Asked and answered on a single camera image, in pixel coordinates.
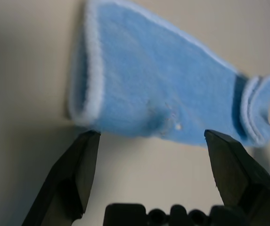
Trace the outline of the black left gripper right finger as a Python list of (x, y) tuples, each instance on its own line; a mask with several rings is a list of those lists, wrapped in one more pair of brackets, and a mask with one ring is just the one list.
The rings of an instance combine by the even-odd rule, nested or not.
[(224, 205), (235, 207), (250, 226), (270, 226), (270, 175), (232, 137), (204, 133), (213, 177)]

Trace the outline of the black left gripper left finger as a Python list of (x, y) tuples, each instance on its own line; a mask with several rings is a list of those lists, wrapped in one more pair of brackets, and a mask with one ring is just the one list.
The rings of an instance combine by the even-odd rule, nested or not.
[(86, 212), (96, 170), (100, 134), (80, 134), (52, 166), (24, 226), (70, 226)]

